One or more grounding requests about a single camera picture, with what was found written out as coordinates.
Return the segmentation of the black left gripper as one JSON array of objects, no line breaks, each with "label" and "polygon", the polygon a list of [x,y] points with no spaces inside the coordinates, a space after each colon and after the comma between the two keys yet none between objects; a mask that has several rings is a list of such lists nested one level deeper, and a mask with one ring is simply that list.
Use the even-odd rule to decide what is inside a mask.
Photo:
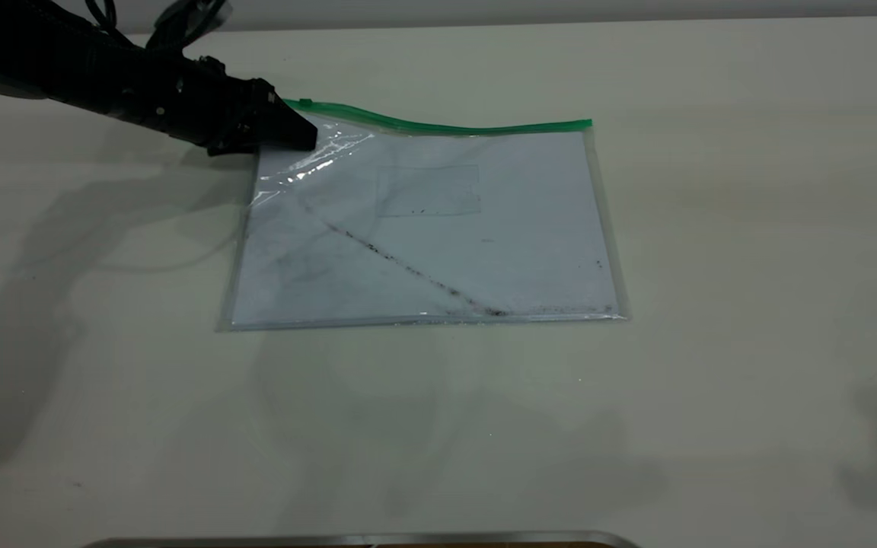
[{"label": "black left gripper", "polygon": [[209,156],[251,154],[259,147],[313,151],[317,128],[262,79],[228,75],[217,59],[181,60],[171,94],[171,138]]}]

